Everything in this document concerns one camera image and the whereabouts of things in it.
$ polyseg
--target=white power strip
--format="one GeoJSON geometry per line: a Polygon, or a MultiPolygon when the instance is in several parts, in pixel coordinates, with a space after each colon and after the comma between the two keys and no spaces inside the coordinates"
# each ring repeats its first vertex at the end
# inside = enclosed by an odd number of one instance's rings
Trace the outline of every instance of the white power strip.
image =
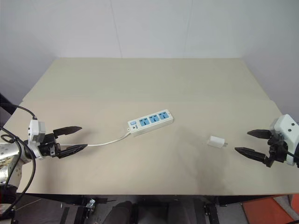
{"type": "Polygon", "coordinates": [[[165,109],[147,116],[128,121],[128,130],[133,136],[169,125],[173,122],[173,116],[165,109]]]}

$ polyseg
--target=white wall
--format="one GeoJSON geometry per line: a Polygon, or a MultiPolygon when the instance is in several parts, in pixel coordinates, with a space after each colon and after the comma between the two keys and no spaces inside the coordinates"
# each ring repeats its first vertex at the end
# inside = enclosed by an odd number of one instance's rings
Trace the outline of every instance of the white wall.
{"type": "Polygon", "coordinates": [[[0,92],[14,103],[57,57],[243,57],[299,120],[297,0],[2,0],[0,8],[0,92]]]}

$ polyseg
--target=power socket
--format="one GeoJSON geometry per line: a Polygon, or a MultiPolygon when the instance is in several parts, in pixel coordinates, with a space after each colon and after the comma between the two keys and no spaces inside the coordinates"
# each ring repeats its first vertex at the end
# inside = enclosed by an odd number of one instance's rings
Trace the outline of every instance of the power socket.
{"type": "Polygon", "coordinates": [[[133,136],[137,136],[163,126],[170,125],[172,122],[173,116],[167,109],[165,109],[128,121],[128,130],[133,136]]]}

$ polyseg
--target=table surface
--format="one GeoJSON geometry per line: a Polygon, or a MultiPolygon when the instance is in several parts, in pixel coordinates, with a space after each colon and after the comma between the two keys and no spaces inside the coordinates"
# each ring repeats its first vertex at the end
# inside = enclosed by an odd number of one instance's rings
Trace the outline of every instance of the table surface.
{"type": "MultiPolygon", "coordinates": [[[[81,126],[59,143],[96,144],[127,132],[127,121],[169,109],[174,123],[63,158],[37,161],[29,193],[256,195],[298,192],[296,167],[271,168],[234,147],[268,153],[267,129],[281,115],[241,59],[56,60],[24,98],[47,133],[81,126]],[[226,139],[222,149],[206,144],[226,139]]],[[[17,110],[5,127],[26,139],[30,116],[17,110]]],[[[23,166],[18,191],[31,174],[23,166]]]]}

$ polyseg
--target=table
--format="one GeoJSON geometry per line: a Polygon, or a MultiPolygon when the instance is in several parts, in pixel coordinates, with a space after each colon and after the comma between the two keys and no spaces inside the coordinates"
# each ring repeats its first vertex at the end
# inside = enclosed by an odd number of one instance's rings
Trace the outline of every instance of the table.
{"type": "MultiPolygon", "coordinates": [[[[296,167],[271,168],[234,147],[268,153],[265,140],[246,134],[281,115],[241,59],[60,58],[25,96],[22,106],[47,133],[83,127],[59,143],[117,139],[127,121],[168,109],[174,123],[103,147],[37,161],[28,193],[124,195],[260,195],[298,192],[296,167]],[[210,147],[210,135],[226,139],[210,147]]],[[[19,109],[5,127],[26,139],[30,116],[19,109]]],[[[23,166],[18,191],[31,164],[23,166]]]]}

